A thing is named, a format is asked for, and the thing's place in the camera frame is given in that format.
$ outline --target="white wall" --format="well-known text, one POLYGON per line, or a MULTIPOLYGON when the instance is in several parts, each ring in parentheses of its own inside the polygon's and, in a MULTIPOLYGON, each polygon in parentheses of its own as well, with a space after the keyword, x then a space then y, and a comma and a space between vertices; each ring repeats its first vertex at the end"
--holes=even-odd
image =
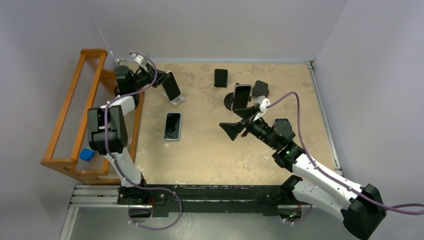
POLYGON ((309 61, 347 0, 89 0, 115 55, 157 61, 309 61))
MULTIPOLYGON (((387 205, 424 202, 424 2, 350 0, 315 62, 344 174, 387 205)), ((372 239, 423 239, 388 212, 372 239)))
POLYGON ((0 239, 59 238, 73 179, 40 165, 80 50, 103 48, 76 1, 0 2, 0 239))

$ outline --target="wooden tabletop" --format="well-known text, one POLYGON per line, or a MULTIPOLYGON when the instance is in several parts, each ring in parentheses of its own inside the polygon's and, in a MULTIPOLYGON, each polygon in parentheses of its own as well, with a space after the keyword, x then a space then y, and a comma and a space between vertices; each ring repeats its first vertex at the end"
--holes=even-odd
MULTIPOLYGON (((219 123, 235 123, 240 117, 224 106, 224 97, 235 83, 269 84, 273 103, 287 92, 300 96, 301 129, 306 147, 322 164, 334 169, 333 155, 313 82, 303 64, 167 63, 186 98, 178 106, 162 95, 162 88, 146 91, 138 136, 136 167, 149 184, 280 185, 291 173, 277 166, 271 148, 251 134, 231 141, 219 123), (214 70, 228 70, 228 87, 214 87, 214 70), (164 140, 166 114, 182 114, 179 141, 164 140)), ((272 125, 276 118, 289 119, 296 132, 296 98, 290 96, 264 115, 272 125)))

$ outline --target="gray floor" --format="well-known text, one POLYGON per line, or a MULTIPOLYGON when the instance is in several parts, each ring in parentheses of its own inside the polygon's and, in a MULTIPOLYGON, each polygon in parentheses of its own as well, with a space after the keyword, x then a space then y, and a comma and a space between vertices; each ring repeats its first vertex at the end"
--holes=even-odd
MULTIPOLYGON (((170 229, 150 231, 128 224, 126 208, 80 208, 72 240, 355 240, 336 218, 317 208, 299 225, 281 223, 261 214, 184 213, 170 229)), ((152 218, 145 223, 163 227, 173 221, 152 218)))

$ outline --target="blue object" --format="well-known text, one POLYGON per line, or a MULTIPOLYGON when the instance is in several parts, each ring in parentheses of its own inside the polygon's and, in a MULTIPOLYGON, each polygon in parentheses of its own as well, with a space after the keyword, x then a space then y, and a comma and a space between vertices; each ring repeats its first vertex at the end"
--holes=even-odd
POLYGON ((84 148, 81 151, 81 153, 79 154, 79 158, 81 160, 84 160, 84 161, 87 161, 88 162, 88 161, 90 161, 94 157, 95 154, 96 154, 95 151, 93 151, 91 149, 88 149, 88 148, 84 148))

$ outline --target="wooden crate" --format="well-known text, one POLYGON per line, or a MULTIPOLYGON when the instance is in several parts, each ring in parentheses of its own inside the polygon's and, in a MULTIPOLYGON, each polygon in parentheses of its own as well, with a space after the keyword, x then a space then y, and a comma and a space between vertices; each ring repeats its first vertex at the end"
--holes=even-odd
MULTIPOLYGON (((88 185, 119 185, 119 178, 107 178, 109 161, 96 152, 90 161, 79 159, 82 148, 89 148, 87 110, 100 107, 114 98, 115 73, 103 69, 108 52, 104 49, 83 49, 70 80, 62 108, 56 121, 41 164, 88 185)), ((128 132, 129 154, 135 159, 143 93, 134 111, 133 126, 128 132)))

